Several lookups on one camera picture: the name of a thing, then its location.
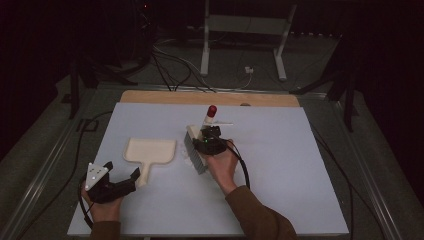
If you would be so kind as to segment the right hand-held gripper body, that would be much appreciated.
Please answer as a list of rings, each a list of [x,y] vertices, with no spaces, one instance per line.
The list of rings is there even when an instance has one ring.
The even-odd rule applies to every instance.
[[[198,151],[205,155],[217,155],[228,148],[227,140],[221,137],[219,125],[205,124],[200,129]]]

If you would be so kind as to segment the black stand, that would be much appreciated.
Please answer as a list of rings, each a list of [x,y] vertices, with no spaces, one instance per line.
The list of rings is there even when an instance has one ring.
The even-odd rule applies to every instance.
[[[82,80],[89,88],[95,88],[98,85],[95,73],[98,72],[114,82],[133,86],[135,82],[128,80],[127,76],[135,74],[141,69],[142,66],[137,65],[127,70],[115,72],[109,67],[95,61],[88,55],[81,55],[74,59],[69,67],[70,93],[64,97],[64,101],[71,104],[69,118],[74,119],[80,108],[79,80]]]
[[[336,70],[333,73],[324,74],[320,79],[300,89],[291,90],[290,94],[304,95],[318,88],[319,86],[331,82],[332,85],[328,90],[326,97],[329,101],[339,101],[342,96],[345,96],[343,108],[343,122],[346,128],[350,132],[352,132],[352,116],[354,109],[353,103],[356,82],[355,75],[355,70]]]

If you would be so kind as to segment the white work board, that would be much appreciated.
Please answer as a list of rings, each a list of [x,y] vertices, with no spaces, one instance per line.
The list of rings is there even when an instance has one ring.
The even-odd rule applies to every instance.
[[[239,236],[242,230],[216,182],[185,164],[179,144],[187,125],[198,125],[204,105],[119,103],[96,154],[111,161],[113,181],[129,177],[136,164],[123,152],[132,137],[175,140],[173,160],[150,170],[148,183],[121,208],[124,236]],[[235,180],[248,183],[266,206],[288,218],[300,235],[348,231],[329,175],[301,107],[221,106],[216,118],[247,167]]]

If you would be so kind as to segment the cream plastic dustpan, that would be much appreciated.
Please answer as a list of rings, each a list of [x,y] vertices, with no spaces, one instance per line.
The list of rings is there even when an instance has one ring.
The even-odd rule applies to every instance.
[[[148,183],[150,169],[154,165],[165,165],[172,161],[176,149],[175,140],[130,138],[123,152],[127,162],[139,163],[140,176],[136,186]]]

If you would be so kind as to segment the dark equipment rack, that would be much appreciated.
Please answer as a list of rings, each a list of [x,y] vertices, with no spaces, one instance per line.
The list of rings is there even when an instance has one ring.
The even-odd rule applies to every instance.
[[[152,0],[113,0],[110,15],[118,63],[149,60],[157,24]]]

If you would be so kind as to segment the person's left hand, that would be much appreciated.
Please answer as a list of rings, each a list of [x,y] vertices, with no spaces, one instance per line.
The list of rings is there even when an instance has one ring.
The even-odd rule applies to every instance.
[[[81,195],[90,207],[90,214],[94,223],[104,221],[120,221],[120,211],[123,197],[113,200],[112,202],[98,204],[90,200],[85,190],[81,191]]]

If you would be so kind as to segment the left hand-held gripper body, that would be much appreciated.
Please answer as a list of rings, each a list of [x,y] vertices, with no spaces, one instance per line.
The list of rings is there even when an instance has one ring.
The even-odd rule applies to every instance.
[[[84,189],[92,202],[99,204],[112,202],[136,190],[135,182],[130,177],[113,183],[110,181],[109,172],[103,166],[88,164]]]

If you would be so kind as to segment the person's right hand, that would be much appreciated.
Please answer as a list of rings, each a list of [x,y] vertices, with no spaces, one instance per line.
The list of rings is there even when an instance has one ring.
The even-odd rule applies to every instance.
[[[235,169],[238,163],[237,156],[233,153],[232,140],[226,142],[227,149],[217,155],[203,155],[208,169],[225,196],[237,188],[234,181]]]

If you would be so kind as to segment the white metal stand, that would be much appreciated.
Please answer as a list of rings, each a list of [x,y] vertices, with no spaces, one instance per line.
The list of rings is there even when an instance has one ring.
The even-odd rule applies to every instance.
[[[273,49],[273,57],[278,79],[281,81],[286,80],[287,74],[282,54],[290,33],[296,9],[297,5],[292,4],[289,7],[287,16],[283,19],[217,15],[210,13],[210,0],[205,0],[204,36],[200,75],[203,77],[208,75],[210,57],[209,36],[211,32],[250,33],[278,35],[281,37],[279,45]]]

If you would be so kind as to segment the cream brush with red cap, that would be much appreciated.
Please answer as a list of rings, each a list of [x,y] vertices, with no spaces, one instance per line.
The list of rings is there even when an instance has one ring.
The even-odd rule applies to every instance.
[[[212,126],[216,112],[217,107],[215,105],[210,105],[201,126],[186,126],[187,132],[184,138],[184,145],[186,147],[188,158],[198,174],[202,174],[207,170],[207,163],[195,149],[193,141],[200,140],[202,137],[202,130]]]

